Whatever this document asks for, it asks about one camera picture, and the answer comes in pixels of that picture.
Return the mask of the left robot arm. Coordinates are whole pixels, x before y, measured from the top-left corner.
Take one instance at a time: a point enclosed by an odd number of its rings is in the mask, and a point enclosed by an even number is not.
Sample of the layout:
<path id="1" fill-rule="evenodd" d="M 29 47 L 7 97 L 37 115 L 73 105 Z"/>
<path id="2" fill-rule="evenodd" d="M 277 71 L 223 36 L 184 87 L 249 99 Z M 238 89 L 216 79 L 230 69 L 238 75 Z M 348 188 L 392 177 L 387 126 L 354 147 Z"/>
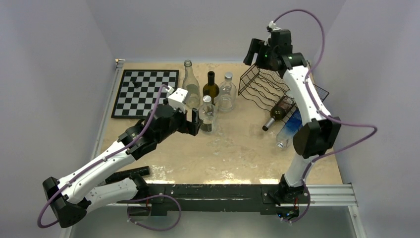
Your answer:
<path id="1" fill-rule="evenodd" d="M 47 203 L 37 218 L 38 227 L 59 224 L 61 228 L 68 228 L 102 206 L 125 200 L 141 203 L 152 199 L 147 183 L 139 174 L 100 184 L 116 175 L 119 169 L 154 151 L 170 135 L 176 132 L 197 135 L 202 125 L 198 110 L 192 109 L 191 121 L 187 120 L 187 113 L 182 107 L 159 104 L 82 168 L 61 178 L 45 179 L 42 186 Z"/>

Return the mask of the small clear bottle silver cap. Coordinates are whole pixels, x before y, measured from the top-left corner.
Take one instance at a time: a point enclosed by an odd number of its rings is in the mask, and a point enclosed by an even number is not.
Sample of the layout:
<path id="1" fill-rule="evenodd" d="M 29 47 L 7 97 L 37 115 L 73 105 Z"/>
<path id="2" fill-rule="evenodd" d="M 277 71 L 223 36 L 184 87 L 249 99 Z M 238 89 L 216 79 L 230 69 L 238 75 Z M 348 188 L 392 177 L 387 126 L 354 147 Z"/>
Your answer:
<path id="1" fill-rule="evenodd" d="M 203 96 L 203 104 L 199 107 L 199 119 L 202 120 L 200 130 L 204 133 L 210 134 L 216 131 L 218 110 L 212 104 L 212 97 L 209 95 Z"/>

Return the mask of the round clear bottle silver cap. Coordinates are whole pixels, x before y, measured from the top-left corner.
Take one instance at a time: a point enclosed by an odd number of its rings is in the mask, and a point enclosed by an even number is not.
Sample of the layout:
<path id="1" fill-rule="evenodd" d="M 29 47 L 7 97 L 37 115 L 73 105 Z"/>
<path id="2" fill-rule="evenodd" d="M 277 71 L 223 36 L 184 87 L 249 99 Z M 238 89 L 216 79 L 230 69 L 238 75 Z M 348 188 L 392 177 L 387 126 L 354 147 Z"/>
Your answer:
<path id="1" fill-rule="evenodd" d="M 218 110 L 224 113 L 230 112 L 234 108 L 237 88 L 232 82 L 233 73 L 226 72 L 224 81 L 219 86 L 219 95 L 215 99 Z"/>

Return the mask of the tall clear glass bottle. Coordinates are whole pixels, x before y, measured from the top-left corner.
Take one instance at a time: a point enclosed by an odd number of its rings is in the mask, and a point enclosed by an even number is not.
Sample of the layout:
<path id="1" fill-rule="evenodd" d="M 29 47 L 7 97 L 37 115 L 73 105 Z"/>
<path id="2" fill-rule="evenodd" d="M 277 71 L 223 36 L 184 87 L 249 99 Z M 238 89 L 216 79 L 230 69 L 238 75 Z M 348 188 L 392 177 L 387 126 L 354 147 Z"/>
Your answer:
<path id="1" fill-rule="evenodd" d="M 189 108 L 198 109 L 201 103 L 200 85 L 194 75 L 192 66 L 192 62 L 189 59 L 184 61 L 185 76 L 182 82 L 182 88 L 190 93 L 186 105 Z"/>

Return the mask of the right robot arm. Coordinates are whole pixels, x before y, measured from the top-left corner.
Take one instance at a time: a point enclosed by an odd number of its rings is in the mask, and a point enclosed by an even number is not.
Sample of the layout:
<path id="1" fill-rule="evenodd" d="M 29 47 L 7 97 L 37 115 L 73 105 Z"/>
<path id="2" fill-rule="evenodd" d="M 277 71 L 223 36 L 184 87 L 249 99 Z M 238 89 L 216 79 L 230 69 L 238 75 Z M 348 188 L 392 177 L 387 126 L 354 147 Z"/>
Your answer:
<path id="1" fill-rule="evenodd" d="M 322 104 L 309 77 L 307 61 L 301 53 L 293 52 L 289 30 L 270 30 L 266 40 L 253 38 L 243 63 L 278 72 L 301 114 L 302 127 L 293 137 L 295 157 L 282 175 L 277 191 L 267 193 L 277 204 L 294 202 L 306 192 L 306 177 L 315 159 L 332 148 L 340 120 L 331 117 Z"/>

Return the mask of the blue square glass bottle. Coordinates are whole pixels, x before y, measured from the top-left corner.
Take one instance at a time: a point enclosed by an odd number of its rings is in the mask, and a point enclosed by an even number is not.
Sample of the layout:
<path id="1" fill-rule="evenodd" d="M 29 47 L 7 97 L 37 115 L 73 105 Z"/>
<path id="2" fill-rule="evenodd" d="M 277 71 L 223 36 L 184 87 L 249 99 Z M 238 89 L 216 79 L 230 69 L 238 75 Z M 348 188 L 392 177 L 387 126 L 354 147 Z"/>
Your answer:
<path id="1" fill-rule="evenodd" d="M 286 122 L 284 127 L 279 131 L 276 136 L 276 145 L 281 149 L 286 149 L 290 144 L 292 144 L 294 135 L 302 127 L 301 114 L 298 109 L 296 109 L 289 120 Z"/>

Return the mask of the dark green labelled wine bottle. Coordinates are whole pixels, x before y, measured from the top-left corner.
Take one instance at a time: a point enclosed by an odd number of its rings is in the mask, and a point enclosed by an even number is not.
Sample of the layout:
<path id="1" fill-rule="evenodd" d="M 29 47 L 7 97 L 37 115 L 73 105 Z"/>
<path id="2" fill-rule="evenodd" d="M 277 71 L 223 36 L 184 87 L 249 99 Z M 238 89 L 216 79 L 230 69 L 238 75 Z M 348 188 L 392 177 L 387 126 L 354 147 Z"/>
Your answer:
<path id="1" fill-rule="evenodd" d="M 263 131 L 268 131 L 275 121 L 280 121 L 290 112 L 295 105 L 293 97 L 284 95 L 270 110 L 270 117 L 267 122 L 262 126 Z"/>

